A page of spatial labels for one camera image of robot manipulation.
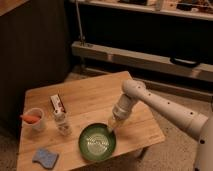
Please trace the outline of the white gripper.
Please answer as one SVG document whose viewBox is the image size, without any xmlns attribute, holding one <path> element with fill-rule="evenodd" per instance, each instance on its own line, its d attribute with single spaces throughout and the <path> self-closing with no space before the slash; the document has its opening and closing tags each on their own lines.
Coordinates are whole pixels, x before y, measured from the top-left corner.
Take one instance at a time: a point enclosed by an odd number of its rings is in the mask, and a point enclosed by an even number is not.
<svg viewBox="0 0 213 171">
<path fill-rule="evenodd" d="M 126 94 L 122 94 L 118 102 L 114 105 L 112 109 L 113 116 L 108 120 L 107 129 L 112 132 L 120 125 L 119 120 L 127 119 L 132 113 L 133 107 L 136 105 L 137 100 L 129 97 Z"/>
</svg>

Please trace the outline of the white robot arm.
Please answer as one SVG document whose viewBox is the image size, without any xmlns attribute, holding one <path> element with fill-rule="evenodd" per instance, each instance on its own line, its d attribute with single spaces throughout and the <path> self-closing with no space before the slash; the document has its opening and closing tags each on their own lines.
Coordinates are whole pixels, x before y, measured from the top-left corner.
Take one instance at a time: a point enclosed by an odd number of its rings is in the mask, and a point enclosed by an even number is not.
<svg viewBox="0 0 213 171">
<path fill-rule="evenodd" d="M 194 171 L 213 171 L 213 116 L 207 117 L 156 95 L 141 81 L 125 80 L 122 91 L 108 120 L 110 132 L 128 119 L 136 103 L 141 101 L 198 142 Z"/>
</svg>

